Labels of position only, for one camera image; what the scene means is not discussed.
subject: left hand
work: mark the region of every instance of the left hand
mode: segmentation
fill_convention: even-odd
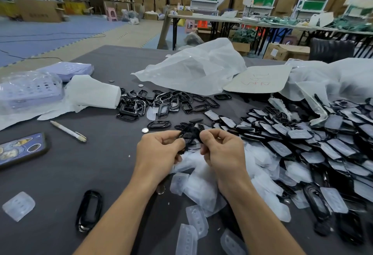
[[[178,130],[154,132],[142,136],[137,144],[136,164],[132,179],[148,180],[152,188],[170,173],[174,163],[181,161],[178,152],[185,147],[185,140],[177,137]]]

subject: gray tablecloth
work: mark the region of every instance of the gray tablecloth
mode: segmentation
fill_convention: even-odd
[[[74,61],[93,64],[95,79],[107,83],[115,80],[113,84],[128,91],[139,91],[140,81],[130,73],[159,63],[173,53],[106,45]],[[249,58],[245,61],[247,66],[282,64]],[[165,90],[150,82],[141,83],[144,84],[142,89],[147,91]],[[240,116],[251,106],[239,96],[232,96],[232,100],[221,101],[220,108],[215,111],[239,122]],[[21,191],[36,202],[34,210],[18,223],[0,211],[1,255],[71,254],[82,241],[74,223],[84,192],[96,189],[102,193],[103,213],[113,204],[130,180],[136,144],[142,136],[141,129],[149,122],[146,117],[125,122],[116,119],[115,114],[115,110],[88,107],[80,113],[68,113],[55,119],[85,135],[86,144],[53,127],[49,121],[25,121],[0,131],[0,144],[36,132],[44,132],[51,144],[47,154],[0,171],[0,204]],[[174,126],[197,117],[210,123],[201,113],[186,115],[183,111],[170,113],[163,119],[170,120]],[[165,183],[166,192],[154,197],[148,206],[134,254],[175,254],[180,224],[188,223],[185,207],[194,203],[185,195],[170,193],[169,183],[170,180]],[[292,220],[285,225],[308,255],[373,253],[368,242],[357,248],[344,244],[335,234],[327,238],[316,235],[311,211],[298,210],[292,203],[289,206]],[[225,229],[221,216],[213,215],[208,224],[208,235],[198,241],[198,254],[225,254],[220,246]]]

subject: forearm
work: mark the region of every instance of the forearm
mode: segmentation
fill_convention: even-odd
[[[252,255],[305,255],[277,216],[256,192],[247,176],[228,196],[245,243]]]
[[[130,254],[145,207],[154,192],[146,180],[131,180],[74,255]]]

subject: hand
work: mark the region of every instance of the hand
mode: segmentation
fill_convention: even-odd
[[[136,164],[132,179],[150,181],[152,188],[169,174],[172,165],[181,161],[178,152],[185,147],[185,140],[177,137],[178,130],[145,134],[137,144]]]
[[[222,129],[208,129],[200,133],[201,154],[216,173],[218,186],[226,197],[237,182],[251,183],[246,171],[242,140]]]

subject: beige floor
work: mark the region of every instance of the beige floor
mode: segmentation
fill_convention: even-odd
[[[161,32],[163,21],[142,20],[138,25],[126,24],[121,27],[104,32],[105,37],[95,36],[82,39],[59,49],[44,53],[38,57],[58,57],[63,61],[71,61],[81,55],[95,50],[103,45],[116,45],[124,47],[142,47],[149,40]],[[35,70],[59,62],[58,59],[24,60],[5,68],[0,68],[0,77],[11,72]]]

